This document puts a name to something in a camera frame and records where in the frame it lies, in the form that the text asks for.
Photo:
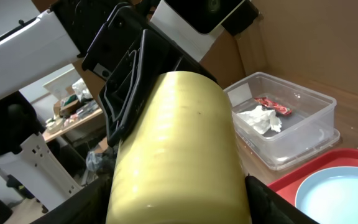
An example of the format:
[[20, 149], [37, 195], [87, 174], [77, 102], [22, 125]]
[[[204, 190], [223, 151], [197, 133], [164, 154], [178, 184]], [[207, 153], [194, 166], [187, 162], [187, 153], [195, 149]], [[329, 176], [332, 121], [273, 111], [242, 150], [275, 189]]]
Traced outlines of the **yellow plastic cup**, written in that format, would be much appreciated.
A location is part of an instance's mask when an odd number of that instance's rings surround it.
[[231, 104], [193, 72], [159, 76], [119, 145], [108, 223], [250, 223]]

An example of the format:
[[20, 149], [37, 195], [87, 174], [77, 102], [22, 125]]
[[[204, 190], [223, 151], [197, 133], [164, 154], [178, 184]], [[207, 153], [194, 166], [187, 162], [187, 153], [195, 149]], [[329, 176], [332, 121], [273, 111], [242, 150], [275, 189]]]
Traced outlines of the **light blue plate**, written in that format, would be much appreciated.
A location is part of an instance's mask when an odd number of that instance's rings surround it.
[[318, 223], [358, 224], [358, 167], [311, 174], [296, 192], [295, 207]]

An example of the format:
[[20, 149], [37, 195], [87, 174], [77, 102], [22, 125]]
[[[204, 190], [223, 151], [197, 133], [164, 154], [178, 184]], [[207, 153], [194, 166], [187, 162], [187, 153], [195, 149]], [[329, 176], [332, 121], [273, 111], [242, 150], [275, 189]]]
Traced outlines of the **white tissue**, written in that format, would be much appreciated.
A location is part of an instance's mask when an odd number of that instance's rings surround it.
[[237, 115], [259, 134], [265, 134], [269, 130], [276, 133], [281, 132], [282, 122], [277, 117], [275, 110], [266, 110], [259, 105], [253, 110], [244, 111]]

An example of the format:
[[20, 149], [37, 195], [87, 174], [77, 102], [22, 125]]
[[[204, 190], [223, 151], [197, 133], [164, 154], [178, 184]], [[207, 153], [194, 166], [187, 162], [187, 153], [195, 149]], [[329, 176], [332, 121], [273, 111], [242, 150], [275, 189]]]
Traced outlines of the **red snack wrapper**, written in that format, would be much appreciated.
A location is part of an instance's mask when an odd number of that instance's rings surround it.
[[268, 109], [275, 110], [278, 114], [283, 115], [283, 116], [291, 115], [293, 112], [292, 109], [290, 109], [286, 106], [283, 106], [273, 100], [270, 100], [267, 97], [254, 98], [254, 100], [256, 102], [258, 102], [260, 105], [262, 105]]

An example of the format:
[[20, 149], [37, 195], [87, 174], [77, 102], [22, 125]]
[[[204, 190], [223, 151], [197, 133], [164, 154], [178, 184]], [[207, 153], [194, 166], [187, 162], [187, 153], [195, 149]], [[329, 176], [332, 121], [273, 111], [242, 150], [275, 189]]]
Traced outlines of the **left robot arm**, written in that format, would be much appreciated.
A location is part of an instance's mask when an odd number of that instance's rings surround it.
[[157, 78], [195, 59], [128, 1], [57, 1], [0, 36], [0, 99], [69, 63], [103, 79], [99, 92], [110, 146], [130, 135]]

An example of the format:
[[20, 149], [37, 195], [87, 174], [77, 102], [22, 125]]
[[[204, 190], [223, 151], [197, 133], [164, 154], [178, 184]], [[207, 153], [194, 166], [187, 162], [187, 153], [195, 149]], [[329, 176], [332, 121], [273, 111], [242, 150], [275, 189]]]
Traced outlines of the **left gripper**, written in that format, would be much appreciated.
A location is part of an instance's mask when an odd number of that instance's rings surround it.
[[132, 132], [159, 75], [195, 72], [216, 78], [155, 24], [129, 3], [112, 10], [87, 49], [82, 69], [91, 93], [99, 93], [106, 117], [108, 145]]

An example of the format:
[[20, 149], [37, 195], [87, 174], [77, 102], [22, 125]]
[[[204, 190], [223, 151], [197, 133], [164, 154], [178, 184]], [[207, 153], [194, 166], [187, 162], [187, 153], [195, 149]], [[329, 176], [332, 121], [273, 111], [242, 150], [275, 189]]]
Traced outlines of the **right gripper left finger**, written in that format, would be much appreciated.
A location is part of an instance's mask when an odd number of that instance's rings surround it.
[[112, 177], [99, 177], [31, 224], [106, 223]]

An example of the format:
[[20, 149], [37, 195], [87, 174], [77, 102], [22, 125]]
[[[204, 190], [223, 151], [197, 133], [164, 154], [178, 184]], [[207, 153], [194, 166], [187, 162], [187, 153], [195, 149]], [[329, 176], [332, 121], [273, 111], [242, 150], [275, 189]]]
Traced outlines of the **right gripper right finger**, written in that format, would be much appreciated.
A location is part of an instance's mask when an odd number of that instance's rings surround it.
[[245, 177], [253, 224], [318, 224], [254, 176]]

